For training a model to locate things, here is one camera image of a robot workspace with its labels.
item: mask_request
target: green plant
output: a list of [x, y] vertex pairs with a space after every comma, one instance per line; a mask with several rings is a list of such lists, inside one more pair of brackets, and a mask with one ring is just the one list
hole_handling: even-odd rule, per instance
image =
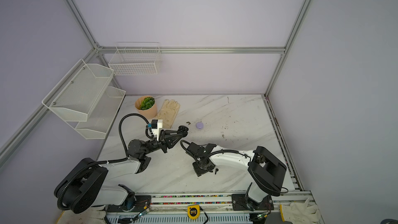
[[151, 108], [155, 104], [155, 99], [152, 97], [146, 97], [142, 102], [140, 109], [141, 110], [147, 110]]

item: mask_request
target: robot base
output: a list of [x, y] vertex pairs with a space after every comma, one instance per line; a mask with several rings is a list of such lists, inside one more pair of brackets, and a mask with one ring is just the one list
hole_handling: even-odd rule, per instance
[[[136, 195], [135, 196], [136, 201], [135, 207], [131, 210], [131, 212], [141, 212], [144, 211], [145, 205], [149, 206], [150, 202], [152, 200], [152, 197], [150, 195]], [[115, 213], [115, 212], [124, 212], [122, 210], [121, 205], [109, 205], [107, 209], [108, 213]]]
[[[245, 194], [233, 194], [231, 195], [231, 197], [232, 197], [232, 209], [234, 211], [248, 210], [245, 207], [246, 206]], [[267, 203], [270, 205], [271, 210], [274, 210], [271, 195], [267, 195], [266, 197], [264, 197], [263, 201], [260, 203], [260, 206], [258, 206], [256, 210], [269, 210], [269, 206], [267, 205]]]

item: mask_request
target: white glove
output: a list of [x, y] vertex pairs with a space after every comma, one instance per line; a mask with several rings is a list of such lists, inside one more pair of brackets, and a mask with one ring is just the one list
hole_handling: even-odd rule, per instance
[[180, 105], [175, 100], [164, 100], [162, 108], [154, 119], [162, 119], [163, 128], [169, 129], [172, 127], [179, 109]]
[[72, 210], [63, 211], [56, 224], [106, 224], [105, 206], [88, 208], [80, 214]]
[[317, 205], [308, 207], [310, 199], [304, 203], [292, 202], [290, 206], [280, 205], [282, 221], [290, 221], [293, 224], [313, 224], [321, 219]]

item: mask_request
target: mesh shelf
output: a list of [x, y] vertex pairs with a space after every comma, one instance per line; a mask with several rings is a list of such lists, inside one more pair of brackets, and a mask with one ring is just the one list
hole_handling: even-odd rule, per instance
[[157, 42], [117, 42], [109, 62], [115, 75], [153, 75], [160, 70], [162, 57]]
[[88, 120], [79, 122], [75, 130], [85, 139], [104, 139], [125, 94], [124, 90], [107, 87]]
[[43, 104], [63, 121], [87, 121], [112, 77], [113, 69], [84, 63], [50, 105]]

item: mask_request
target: flower pot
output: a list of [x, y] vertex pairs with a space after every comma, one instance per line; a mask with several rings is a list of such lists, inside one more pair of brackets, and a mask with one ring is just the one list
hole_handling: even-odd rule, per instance
[[150, 119], [150, 118], [154, 118], [156, 116], [156, 114], [158, 113], [158, 108], [156, 106], [156, 101], [155, 101], [155, 104], [153, 104], [153, 106], [151, 108], [149, 108], [147, 110], [140, 110], [141, 102], [147, 97], [155, 98], [155, 97], [150, 96], [150, 95], [142, 96], [135, 102], [135, 107], [136, 107], [136, 109], [137, 109], [139, 114], [141, 114], [142, 116]]

